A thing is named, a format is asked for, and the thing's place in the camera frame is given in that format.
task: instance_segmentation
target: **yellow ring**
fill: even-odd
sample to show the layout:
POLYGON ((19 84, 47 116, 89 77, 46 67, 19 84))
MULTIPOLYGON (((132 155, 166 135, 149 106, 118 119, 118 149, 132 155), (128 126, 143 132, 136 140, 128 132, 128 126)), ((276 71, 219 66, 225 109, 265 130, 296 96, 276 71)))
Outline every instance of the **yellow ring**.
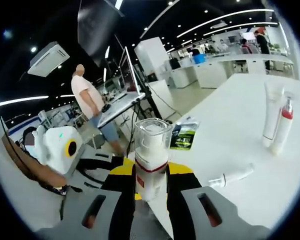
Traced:
POLYGON ((65 145, 64 151, 65 151, 65 155, 66 155, 68 158, 72 157, 72 156, 70 156, 70 154, 69 154, 69 146, 70 146, 70 144, 71 144, 72 142, 76 142, 76 141, 75 141, 74 139, 70 139, 70 140, 66 143, 66 145, 65 145))

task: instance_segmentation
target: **ceiling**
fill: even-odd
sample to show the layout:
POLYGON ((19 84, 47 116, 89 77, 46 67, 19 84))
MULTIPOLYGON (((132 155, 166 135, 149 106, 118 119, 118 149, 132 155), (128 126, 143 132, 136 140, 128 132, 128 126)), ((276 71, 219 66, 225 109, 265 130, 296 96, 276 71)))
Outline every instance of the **ceiling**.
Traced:
MULTIPOLYGON (((9 8, 5 8, 5 15, 0 19, 0 102, 49 96, 47 99, 1 106, 0 114, 5 121, 23 115, 15 118, 13 124, 11 121, 7 122, 9 128, 30 118, 29 114, 32 117, 37 115, 40 110, 48 111, 72 102, 73 97, 61 98, 59 96, 72 94, 70 82, 77 64, 81 63, 85 66, 85 78, 96 86, 103 83, 104 66, 110 66, 107 71, 108 78, 116 72, 116 64, 118 64, 122 50, 118 47, 114 35, 108 41, 110 65, 106 65, 103 61, 100 66, 97 66, 78 44, 79 5, 80 1, 78 0, 46 0, 40 1, 40 3, 32 1, 31 5, 28 4, 28 1, 24 3, 13 1, 9 8), (11 38, 4 37, 5 30, 11 33, 11 38), (29 68, 29 61, 34 56, 30 52, 31 47, 37 46, 40 50, 52 41, 57 41, 70 55, 70 59, 62 64, 62 68, 55 69, 46 78, 25 73, 29 68)), ((164 37, 162 43, 165 44, 166 50, 171 49, 171 45, 178 49, 183 40, 187 41, 199 38, 199 36, 203 38, 203 34, 211 32, 210 27, 218 22, 204 25, 177 38, 177 35, 199 24, 225 14, 262 8, 264 7, 260 0, 240 0, 239 2, 237 0, 176 0, 172 6, 168 6, 168 0, 123 0, 120 9, 123 17, 117 21, 114 33, 121 44, 128 47, 132 63, 136 64, 138 60, 132 44, 137 45, 140 41, 153 37, 164 37), (167 7, 169 10, 140 39, 145 32, 144 28, 148 27, 167 7)), ((272 19, 268 18, 269 15, 265 12, 252 12, 230 16, 222 20, 229 26, 249 22, 277 21, 274 14, 272 19)), ((105 45, 100 52, 104 54, 106 48, 105 45)))

